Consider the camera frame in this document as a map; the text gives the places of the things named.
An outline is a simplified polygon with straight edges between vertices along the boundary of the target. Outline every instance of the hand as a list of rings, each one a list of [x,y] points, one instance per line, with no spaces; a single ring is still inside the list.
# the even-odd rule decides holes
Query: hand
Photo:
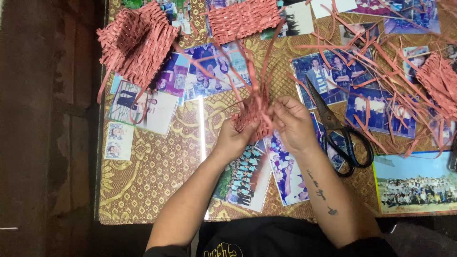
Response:
[[[291,96],[281,96],[268,109],[286,150],[293,155],[320,150],[308,109]]]
[[[222,123],[218,142],[211,152],[211,155],[216,156],[216,159],[222,160],[227,164],[236,160],[243,154],[252,134],[258,127],[259,122],[252,122],[247,125],[241,133],[238,133],[230,119],[225,120]]]

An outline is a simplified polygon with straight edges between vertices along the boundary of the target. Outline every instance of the forearm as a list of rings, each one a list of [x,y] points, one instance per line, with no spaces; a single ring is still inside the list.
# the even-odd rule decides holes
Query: forearm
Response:
[[[380,235],[372,213],[346,188],[320,148],[297,156],[297,163],[317,222],[336,247]]]
[[[146,249],[188,245],[203,221],[208,202],[226,163],[214,155],[171,196],[157,217]]]

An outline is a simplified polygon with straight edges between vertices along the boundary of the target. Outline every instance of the scissors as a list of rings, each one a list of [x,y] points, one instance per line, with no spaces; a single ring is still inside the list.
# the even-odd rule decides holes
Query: scissors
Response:
[[[371,146],[370,141],[362,135],[360,132],[357,130],[353,129],[349,125],[343,125],[335,116],[333,111],[330,110],[330,108],[325,104],[324,100],[322,99],[322,96],[317,92],[317,90],[314,88],[313,84],[309,80],[308,76],[306,76],[306,82],[308,85],[308,88],[311,92],[311,95],[314,98],[314,101],[316,102],[316,107],[317,110],[322,118],[322,124],[324,125],[325,128],[325,135],[322,136],[322,141],[324,143],[324,150],[325,153],[327,154],[327,143],[330,144],[333,149],[349,164],[349,171],[346,173],[341,173],[337,170],[336,173],[340,177],[349,177],[354,173],[355,168],[366,168],[370,166],[373,163],[374,159],[374,154],[373,154],[373,148]],[[339,148],[333,139],[331,138],[330,134],[335,131],[335,130],[340,130],[341,133],[343,134],[343,137],[345,139],[346,143],[346,152],[344,152],[341,148]],[[361,164],[354,153],[354,148],[352,144],[352,139],[351,139],[351,134],[356,136],[360,141],[363,143],[363,146],[365,147],[365,150],[367,152],[367,160],[365,163]]]

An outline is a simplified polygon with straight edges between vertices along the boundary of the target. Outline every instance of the black shirt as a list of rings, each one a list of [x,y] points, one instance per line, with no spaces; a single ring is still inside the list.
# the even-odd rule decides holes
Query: black shirt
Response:
[[[152,247],[143,257],[188,257],[178,246]],[[397,256],[381,238],[355,241],[336,249],[317,224],[287,217],[205,222],[197,257]]]

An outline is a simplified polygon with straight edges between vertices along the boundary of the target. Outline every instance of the table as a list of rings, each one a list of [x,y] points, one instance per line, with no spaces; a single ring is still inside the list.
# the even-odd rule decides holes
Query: table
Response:
[[[110,0],[109,21],[120,10],[121,0]],[[191,0],[191,21],[199,31],[199,35],[193,34],[194,38],[202,38],[205,35],[204,16],[199,14],[205,11],[203,0]],[[455,21],[447,13],[440,11],[440,20],[447,17]],[[341,17],[349,24],[361,22],[379,21],[382,18],[377,16],[365,16],[359,14],[342,13]],[[331,17],[321,18],[314,21],[315,31],[317,27],[321,33],[325,33],[327,27],[331,28]],[[450,37],[456,37],[457,28],[452,22],[441,23],[441,31]],[[332,42],[340,44],[338,27]],[[392,42],[399,46],[398,35],[392,35]],[[404,46],[429,45],[431,50],[436,46],[431,44],[437,37],[432,35],[403,35]],[[251,49],[256,60],[263,60],[269,40],[260,40],[258,34],[244,40],[247,48]],[[190,47],[206,43],[205,40],[198,42],[182,38],[180,45]],[[316,44],[312,35],[301,35],[278,39],[268,64],[271,69],[276,62],[279,64],[274,71],[274,78],[271,86],[270,99],[282,95],[292,95],[298,99],[298,93],[293,80],[286,77],[289,68],[289,59],[316,53],[316,49],[298,50],[293,46],[299,44]],[[262,68],[260,61],[255,62],[258,70]],[[241,95],[247,97],[246,90],[241,90]],[[109,110],[114,95],[106,91],[101,110],[105,113]],[[204,98],[185,102],[176,111],[170,132],[166,138],[150,133],[145,130],[135,129],[133,137],[132,157],[130,161],[104,160],[101,156],[106,140],[106,129],[108,120],[105,118],[100,123],[103,133],[100,134],[99,144],[99,189],[97,190],[96,219],[102,224],[117,225],[130,223],[153,223],[160,208],[166,200],[179,188],[180,185],[192,174],[202,160],[202,152],[207,155],[217,139],[222,121],[229,117],[230,112],[223,109],[234,104],[235,97],[232,91],[216,94]],[[345,102],[331,106],[335,113],[344,115]],[[204,122],[201,124],[200,116],[204,115]],[[418,124],[416,131],[420,131],[423,125]],[[379,141],[390,140],[390,135],[373,133]],[[396,138],[401,144],[409,139]],[[355,146],[356,152],[363,154],[363,147]],[[435,150],[431,146],[431,139],[425,138],[418,144],[416,151]],[[375,147],[375,153],[381,153]],[[351,188],[357,196],[364,201],[366,206],[375,215],[379,216],[379,207],[376,196],[376,186],[372,168],[358,169],[353,176],[342,178],[346,186]],[[309,201],[283,207],[279,193],[273,179],[270,179],[268,192],[265,199],[262,213],[257,213],[242,207],[213,199],[209,205],[210,221],[227,221],[255,216],[289,216],[302,219],[314,219],[314,214]]]

